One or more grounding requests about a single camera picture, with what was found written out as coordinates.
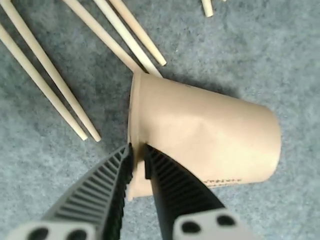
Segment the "paper cup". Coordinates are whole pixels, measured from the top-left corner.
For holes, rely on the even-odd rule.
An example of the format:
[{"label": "paper cup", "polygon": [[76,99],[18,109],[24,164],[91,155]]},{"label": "paper cup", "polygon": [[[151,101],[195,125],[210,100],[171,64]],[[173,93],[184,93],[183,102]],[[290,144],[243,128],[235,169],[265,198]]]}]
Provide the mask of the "paper cup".
[{"label": "paper cup", "polygon": [[128,194],[134,198],[153,194],[145,179],[144,143],[217,187],[267,180],[279,161],[281,130],[265,106],[138,72],[128,142],[135,154]]}]

